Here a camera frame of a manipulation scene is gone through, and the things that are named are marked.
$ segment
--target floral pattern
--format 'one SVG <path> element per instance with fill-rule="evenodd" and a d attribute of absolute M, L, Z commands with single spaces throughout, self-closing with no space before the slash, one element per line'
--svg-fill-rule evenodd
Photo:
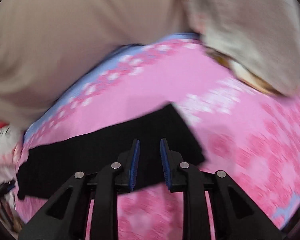
<path fill-rule="evenodd" d="M 133 96 L 138 104 L 127 108 Z M 174 102 L 205 149 L 208 161 L 200 169 L 225 170 L 277 227 L 284 226 L 300 203 L 300 94 L 280 99 L 253 90 L 206 57 L 197 40 L 163 41 L 121 57 L 44 119 L 25 141 L 19 164 L 31 147 L 126 121 L 166 101 Z M 42 204 L 16 199 L 25 221 Z M 182 194 L 163 184 L 118 197 L 123 240 L 181 239 L 182 216 Z M 210 228 L 214 239 L 213 224 Z"/>

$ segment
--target metal screw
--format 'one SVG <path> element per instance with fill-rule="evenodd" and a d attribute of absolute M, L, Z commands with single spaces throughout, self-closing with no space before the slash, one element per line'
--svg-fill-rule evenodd
<path fill-rule="evenodd" d="M 187 168 L 189 168 L 190 164 L 189 164 L 189 163 L 186 163 L 186 162 L 181 162 L 181 163 L 179 164 L 179 166 L 180 166 L 180 168 L 182 168 L 182 169 L 187 169 Z"/>
<path fill-rule="evenodd" d="M 82 171 L 78 171 L 75 173 L 74 177 L 76 179 L 81 179 L 84 176 L 84 173 Z"/>
<path fill-rule="evenodd" d="M 121 164 L 120 163 L 112 163 L 111 164 L 111 168 L 113 168 L 113 169 L 118 169 L 118 168 L 120 168 L 121 167 Z"/>
<path fill-rule="evenodd" d="M 219 178 L 224 178 L 226 175 L 227 175 L 227 174 L 226 174 L 225 171 L 217 171 L 217 176 L 218 176 Z"/>

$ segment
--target bedding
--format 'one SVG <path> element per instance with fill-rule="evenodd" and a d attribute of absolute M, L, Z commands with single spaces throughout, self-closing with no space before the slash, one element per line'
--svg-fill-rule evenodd
<path fill-rule="evenodd" d="M 282 228 L 300 204 L 300 87 L 291 98 L 254 90 L 207 57 L 195 34 L 113 53 L 29 127 L 18 166 L 31 148 L 134 119 L 166 101 L 206 150 L 200 169 L 225 170 Z M 16 199 L 16 208 L 28 221 L 45 201 Z M 120 239 L 181 239 L 182 207 L 182 194 L 163 183 L 120 195 Z"/>

